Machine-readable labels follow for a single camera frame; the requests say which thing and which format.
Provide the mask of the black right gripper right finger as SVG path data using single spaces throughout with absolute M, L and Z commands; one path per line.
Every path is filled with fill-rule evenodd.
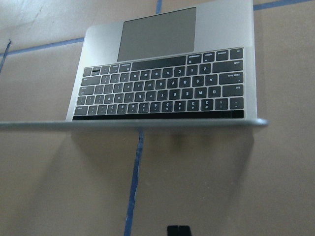
M 178 227 L 178 236 L 190 236 L 190 227 L 180 225 Z

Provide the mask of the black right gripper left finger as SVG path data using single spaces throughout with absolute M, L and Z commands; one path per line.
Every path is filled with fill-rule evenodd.
M 179 235 L 178 225 L 167 226 L 167 236 L 178 236 L 178 235 Z

